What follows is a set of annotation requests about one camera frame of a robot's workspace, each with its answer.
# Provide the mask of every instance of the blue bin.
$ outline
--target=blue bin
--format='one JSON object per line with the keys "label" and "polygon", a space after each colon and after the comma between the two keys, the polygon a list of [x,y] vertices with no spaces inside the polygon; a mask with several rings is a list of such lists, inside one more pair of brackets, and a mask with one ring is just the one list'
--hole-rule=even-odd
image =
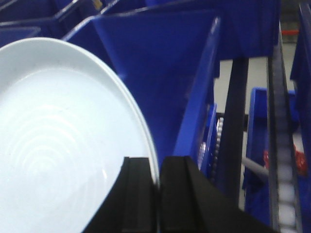
{"label": "blue bin", "polygon": [[307,3],[300,4],[300,30],[292,67],[295,82],[296,107],[299,112],[305,153],[311,171],[311,10]]}
{"label": "blue bin", "polygon": [[[289,92],[292,129],[299,125],[299,114],[295,109],[295,94]],[[247,131],[246,157],[264,165],[263,152],[268,150],[267,91],[254,88]],[[303,232],[311,232],[311,183],[308,178],[298,176]],[[245,169],[243,187],[246,190],[245,211],[266,225],[270,225],[269,185],[253,172]]]}
{"label": "blue bin", "polygon": [[259,57],[272,54],[278,39],[279,0],[177,0],[151,6],[151,2],[167,0],[115,0],[102,14],[120,12],[147,14],[217,9],[222,12],[223,24],[219,57],[221,60],[238,57]]}
{"label": "blue bin", "polygon": [[146,118],[160,164],[167,155],[197,162],[214,102],[220,22],[212,10],[97,16],[63,39],[100,57],[123,80]]}
{"label": "blue bin", "polygon": [[93,0],[11,0],[0,8],[0,28],[40,27],[43,36],[61,38],[99,11]]}
{"label": "blue bin", "polygon": [[38,27],[0,28],[0,48],[16,40],[36,36],[41,36],[41,30]]}

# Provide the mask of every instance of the white plate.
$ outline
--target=white plate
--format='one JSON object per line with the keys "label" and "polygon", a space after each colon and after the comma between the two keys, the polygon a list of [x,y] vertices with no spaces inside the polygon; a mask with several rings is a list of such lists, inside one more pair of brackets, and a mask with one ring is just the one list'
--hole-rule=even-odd
{"label": "white plate", "polygon": [[155,149],[116,74],[86,50],[49,38],[0,49],[0,231],[79,233],[124,156]]}

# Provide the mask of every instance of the gray floor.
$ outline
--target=gray floor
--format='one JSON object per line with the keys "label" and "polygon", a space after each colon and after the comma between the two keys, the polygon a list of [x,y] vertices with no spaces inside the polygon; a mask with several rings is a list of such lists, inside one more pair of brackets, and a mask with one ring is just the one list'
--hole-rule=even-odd
{"label": "gray floor", "polygon": [[[294,85],[289,80],[290,73],[292,69],[292,63],[294,59],[296,44],[283,44],[283,57],[284,57],[284,66],[286,71],[287,79],[287,88],[288,90],[293,90]],[[232,61],[222,61],[220,65],[220,77],[215,81],[215,102],[218,104],[217,112],[225,112],[225,103],[227,98],[230,72],[232,67]],[[250,95],[254,87],[267,87],[267,58],[252,58],[249,60],[249,69],[248,69],[248,80],[246,88],[246,104],[245,104],[245,113],[248,114],[250,106]],[[242,155],[246,155],[246,143],[247,143],[247,133],[244,133],[243,138],[243,151]],[[303,150],[301,139],[299,136],[294,138],[294,143],[296,144],[297,149]],[[243,172],[244,166],[242,165],[241,169],[241,184],[243,181]],[[239,207],[244,209],[244,192],[242,188],[240,189],[240,203]]]}

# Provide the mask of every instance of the red object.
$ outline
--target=red object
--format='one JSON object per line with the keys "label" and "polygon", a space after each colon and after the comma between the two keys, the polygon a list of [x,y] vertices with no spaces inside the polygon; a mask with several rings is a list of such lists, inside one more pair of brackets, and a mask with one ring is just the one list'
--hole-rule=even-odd
{"label": "red object", "polygon": [[[295,149],[297,172],[301,176],[306,176],[308,172],[306,156],[303,152],[297,151],[295,145],[294,149]],[[265,168],[269,169],[269,152],[267,150],[263,151],[263,160]]]}
{"label": "red object", "polygon": [[282,30],[282,35],[298,35],[299,30]]}
{"label": "red object", "polygon": [[263,151],[263,160],[264,160],[264,167],[269,169],[269,152],[267,150]]}

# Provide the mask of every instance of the blue container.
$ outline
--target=blue container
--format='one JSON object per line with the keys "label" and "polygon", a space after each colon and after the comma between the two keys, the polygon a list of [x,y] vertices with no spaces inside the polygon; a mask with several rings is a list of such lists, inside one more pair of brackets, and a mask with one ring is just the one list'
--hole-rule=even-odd
{"label": "blue container", "polygon": [[16,40],[36,36],[41,36],[41,30],[38,27],[0,28],[0,48]]}
{"label": "blue container", "polygon": [[211,10],[98,16],[63,39],[100,57],[123,80],[146,118],[160,164],[168,155],[197,161],[214,103],[220,22]]}
{"label": "blue container", "polygon": [[296,107],[299,111],[305,153],[311,171],[311,10],[307,3],[300,4],[300,30],[292,67],[295,82]]}
{"label": "blue container", "polygon": [[[295,109],[295,95],[289,92],[292,129],[299,124],[299,114]],[[267,132],[267,91],[254,88],[247,131],[246,157],[264,165],[263,152],[268,150]],[[311,232],[311,183],[308,178],[298,176],[303,232]],[[245,169],[244,189],[246,190],[245,211],[266,225],[270,225],[269,185],[260,180],[253,172]]]}
{"label": "blue container", "polygon": [[11,0],[0,7],[0,28],[40,27],[43,36],[61,38],[100,9],[93,0]]}
{"label": "blue container", "polygon": [[102,14],[132,11],[139,14],[217,9],[223,24],[219,56],[221,60],[272,54],[277,43],[279,0],[115,0]]}

